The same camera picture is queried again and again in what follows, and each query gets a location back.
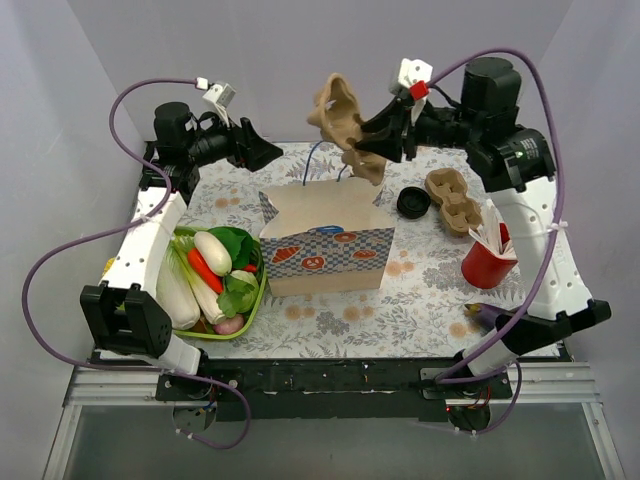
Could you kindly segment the blue checkered paper bag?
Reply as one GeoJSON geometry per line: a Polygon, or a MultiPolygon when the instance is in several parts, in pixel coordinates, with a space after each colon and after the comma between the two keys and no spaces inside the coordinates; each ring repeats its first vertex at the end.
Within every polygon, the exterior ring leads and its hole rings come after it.
{"type": "Polygon", "coordinates": [[[358,177],[310,181],[259,192],[259,242],[275,297],[378,289],[395,221],[379,206],[383,186],[358,177]]]}

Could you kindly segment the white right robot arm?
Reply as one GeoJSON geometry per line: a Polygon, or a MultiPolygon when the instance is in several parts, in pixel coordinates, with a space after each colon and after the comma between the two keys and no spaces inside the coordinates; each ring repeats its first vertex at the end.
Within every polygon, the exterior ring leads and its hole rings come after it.
{"type": "Polygon", "coordinates": [[[555,127],[543,135],[518,123],[522,78],[503,55],[485,50],[439,74],[422,60],[401,60],[389,87],[393,102],[363,124],[355,144],[393,162],[413,159],[420,146],[464,149],[506,224],[529,293],[432,380],[469,398],[521,356],[611,316],[609,303],[584,284],[561,219],[565,183],[555,127]],[[459,101],[432,107],[428,92],[456,67],[464,70],[459,101]]]}

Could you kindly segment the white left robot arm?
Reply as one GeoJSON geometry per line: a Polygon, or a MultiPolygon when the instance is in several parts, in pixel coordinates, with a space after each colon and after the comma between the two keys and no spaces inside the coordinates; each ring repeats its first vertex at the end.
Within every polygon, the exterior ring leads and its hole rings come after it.
{"type": "Polygon", "coordinates": [[[143,170],[136,225],[99,285],[83,288],[80,305],[98,349],[179,371],[180,390],[200,400],[211,392],[213,377],[200,367],[200,350],[173,333],[156,299],[165,251],[200,180],[200,167],[226,159],[255,172],[283,151],[260,137],[249,119],[226,122],[219,110],[195,117],[187,104],[168,102],[154,115],[157,157],[143,170]]]}

